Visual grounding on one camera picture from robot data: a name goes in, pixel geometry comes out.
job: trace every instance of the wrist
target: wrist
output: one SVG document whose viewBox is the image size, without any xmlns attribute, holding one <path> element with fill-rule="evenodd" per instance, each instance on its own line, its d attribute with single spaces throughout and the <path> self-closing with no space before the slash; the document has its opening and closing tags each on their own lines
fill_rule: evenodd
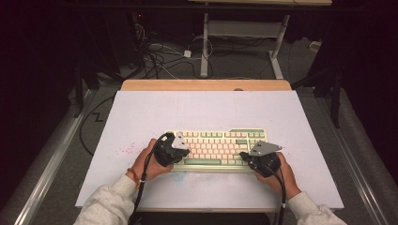
<svg viewBox="0 0 398 225">
<path fill-rule="evenodd" d="M 286 199 L 290 200 L 291 198 L 295 197 L 296 195 L 300 194 L 301 190 L 299 187 L 290 187 L 286 189 Z"/>
<path fill-rule="evenodd" d="M 126 176 L 135 182 L 135 187 L 139 188 L 141 184 L 141 174 L 138 173 L 131 167 L 127 169 Z"/>
</svg>

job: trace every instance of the wristband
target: wristband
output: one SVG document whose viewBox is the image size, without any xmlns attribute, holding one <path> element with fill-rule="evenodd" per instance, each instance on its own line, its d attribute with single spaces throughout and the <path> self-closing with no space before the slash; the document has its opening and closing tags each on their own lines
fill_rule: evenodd
<svg viewBox="0 0 398 225">
<path fill-rule="evenodd" d="M 135 182 L 135 188 L 139 188 L 141 185 L 140 179 L 138 179 L 137 173 L 132 168 L 127 168 L 127 172 L 132 173 L 132 180 Z"/>
</svg>

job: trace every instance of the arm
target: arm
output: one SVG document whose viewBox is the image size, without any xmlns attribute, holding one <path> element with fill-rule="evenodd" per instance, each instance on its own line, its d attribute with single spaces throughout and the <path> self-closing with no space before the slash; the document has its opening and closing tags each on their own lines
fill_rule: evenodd
<svg viewBox="0 0 398 225">
<path fill-rule="evenodd" d="M 152 139 L 137 159 L 131 170 L 121 176 L 112 186 L 98 188 L 85 202 L 75 225 L 80 224 L 128 224 L 134 210 L 132 196 L 137 191 L 136 184 L 141 179 L 146 156 L 152 150 L 156 140 Z M 146 171 L 146 181 L 162 173 L 168 173 L 173 166 L 163 167 L 154 157 L 149 161 Z"/>
<path fill-rule="evenodd" d="M 301 192 L 296 183 L 293 170 L 286 162 L 283 154 L 277 153 L 277 155 L 281 160 L 281 168 L 277 174 L 282 177 L 282 171 L 286 188 L 287 205 L 294 213 L 298 224 L 345 224 L 326 205 L 316 205 L 306 192 Z M 282 195 L 281 186 L 274 176 L 265 178 L 258 172 L 254 172 L 254 174 L 258 181 L 270 185 L 276 192 Z"/>
</svg>

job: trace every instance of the spacebar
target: spacebar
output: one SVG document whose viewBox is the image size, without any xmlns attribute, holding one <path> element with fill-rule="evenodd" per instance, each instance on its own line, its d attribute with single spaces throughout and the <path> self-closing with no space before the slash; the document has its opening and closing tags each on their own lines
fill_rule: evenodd
<svg viewBox="0 0 398 225">
<path fill-rule="evenodd" d="M 185 159 L 185 165 L 221 165 L 222 161 L 217 159 Z"/>
</svg>

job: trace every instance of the keyboard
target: keyboard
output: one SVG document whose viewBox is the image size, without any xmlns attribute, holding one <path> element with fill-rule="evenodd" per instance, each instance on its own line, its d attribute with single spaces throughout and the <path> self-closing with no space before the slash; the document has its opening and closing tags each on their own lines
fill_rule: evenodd
<svg viewBox="0 0 398 225">
<path fill-rule="evenodd" d="M 174 171 L 250 172 L 240 152 L 249 152 L 258 141 L 267 141 L 262 128 L 181 131 L 191 152 L 174 165 Z"/>
</svg>

